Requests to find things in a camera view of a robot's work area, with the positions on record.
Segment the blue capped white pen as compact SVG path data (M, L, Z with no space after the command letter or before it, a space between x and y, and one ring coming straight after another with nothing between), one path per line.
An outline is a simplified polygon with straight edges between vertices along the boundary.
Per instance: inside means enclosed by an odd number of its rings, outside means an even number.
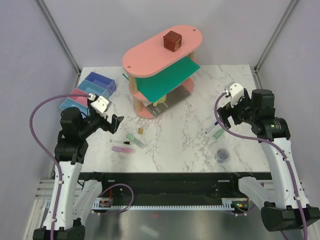
M205 130L205 134L208 134L215 126L217 126L219 123L216 121L212 126L208 127Z

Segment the green correction tape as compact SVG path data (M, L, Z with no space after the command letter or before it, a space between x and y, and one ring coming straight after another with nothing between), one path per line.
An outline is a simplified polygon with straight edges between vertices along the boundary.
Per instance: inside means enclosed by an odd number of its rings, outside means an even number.
M223 135L224 132L225 132L225 130L223 128L221 128L216 133L213 134L212 138L214 140L218 140Z

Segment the yellow eraser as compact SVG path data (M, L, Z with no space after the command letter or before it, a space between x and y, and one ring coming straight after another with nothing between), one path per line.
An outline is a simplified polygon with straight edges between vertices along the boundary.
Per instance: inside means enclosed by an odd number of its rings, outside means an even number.
M138 129L138 134L139 134L139 135L142 135L143 133L144 133L144 129L143 129L143 128L139 128L139 129Z

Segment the pink highlighter pen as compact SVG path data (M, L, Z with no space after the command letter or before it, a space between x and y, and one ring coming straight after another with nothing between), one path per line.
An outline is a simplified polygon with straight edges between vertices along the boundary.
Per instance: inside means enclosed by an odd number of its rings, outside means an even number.
M113 146L111 148L112 151L117 153L124 153L124 154L135 154L136 150L129 147L120 147L120 146Z

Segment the green highlighter pen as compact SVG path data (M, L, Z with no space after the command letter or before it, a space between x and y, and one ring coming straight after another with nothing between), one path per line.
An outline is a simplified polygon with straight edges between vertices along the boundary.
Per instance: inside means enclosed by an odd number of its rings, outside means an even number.
M146 145L144 143L142 143L140 140L138 140L136 137L134 137L132 134L128 133L126 135L126 138L129 139L132 143L137 145L142 150L146 148Z

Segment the purple drawer box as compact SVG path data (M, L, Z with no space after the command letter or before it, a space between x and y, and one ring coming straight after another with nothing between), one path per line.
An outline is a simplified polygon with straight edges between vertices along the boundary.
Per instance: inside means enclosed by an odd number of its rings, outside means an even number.
M107 91L108 97L111 97L117 89L114 79L108 78L93 71L85 78L85 80L104 88Z

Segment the teal blue drawer box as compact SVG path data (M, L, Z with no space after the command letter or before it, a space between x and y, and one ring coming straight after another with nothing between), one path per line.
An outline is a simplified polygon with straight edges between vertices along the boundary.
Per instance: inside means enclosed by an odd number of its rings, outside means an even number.
M84 80L82 81L77 88L83 92L86 92L88 94L95 94L97 96L103 96L107 99L110 98L110 95L104 87L101 87L99 85L96 85L90 81Z

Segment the light blue drawer box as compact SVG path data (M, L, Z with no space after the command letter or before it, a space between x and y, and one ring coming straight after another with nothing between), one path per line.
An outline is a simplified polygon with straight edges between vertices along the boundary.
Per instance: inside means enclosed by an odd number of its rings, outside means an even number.
M61 110L65 110L67 108L70 108L70 107L76 107L78 108L81 112L83 113L86 113L87 112L87 109L88 107L86 105L83 105L75 100L72 100L71 98L66 98L63 103L59 106L59 108Z

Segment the pink wooden tiered shelf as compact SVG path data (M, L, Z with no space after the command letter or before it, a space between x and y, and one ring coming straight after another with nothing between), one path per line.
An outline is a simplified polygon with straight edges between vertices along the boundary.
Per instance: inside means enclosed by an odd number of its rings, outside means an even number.
M182 35L181 46L176 52L164 48L163 36L169 31ZM148 101L140 93L137 88L136 78L154 76L184 57L189 57L197 63L195 51L200 47L202 41L203 35L196 27L175 25L132 47L124 54L122 65L127 73L128 87L133 97L133 108L139 117L145 119L156 118L147 110L146 105L153 102ZM193 92L195 86L192 75L180 84L190 93Z

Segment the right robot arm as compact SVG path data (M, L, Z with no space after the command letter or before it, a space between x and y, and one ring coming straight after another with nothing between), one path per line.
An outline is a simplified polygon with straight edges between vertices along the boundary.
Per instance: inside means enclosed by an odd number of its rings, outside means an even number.
M259 208L264 227L269 232L303 230L320 219L304 192L295 168L291 134L285 119L275 116L275 96L267 89L251 94L239 84L226 88L218 97L230 101L214 107L218 124L230 135L257 141L268 161L274 192L270 193L255 177L242 177L229 184L235 197L245 194Z

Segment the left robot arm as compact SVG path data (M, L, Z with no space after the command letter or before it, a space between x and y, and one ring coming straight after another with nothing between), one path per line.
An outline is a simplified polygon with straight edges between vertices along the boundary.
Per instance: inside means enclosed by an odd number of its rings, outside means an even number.
M55 177L50 207L43 226L34 230L34 240L83 240L85 224L96 198L110 191L108 182L86 180L79 197L75 197L84 158L89 147L87 138L98 129L114 134L123 121L123 116L101 116L89 107L83 117L77 107L61 112L61 130L54 149Z

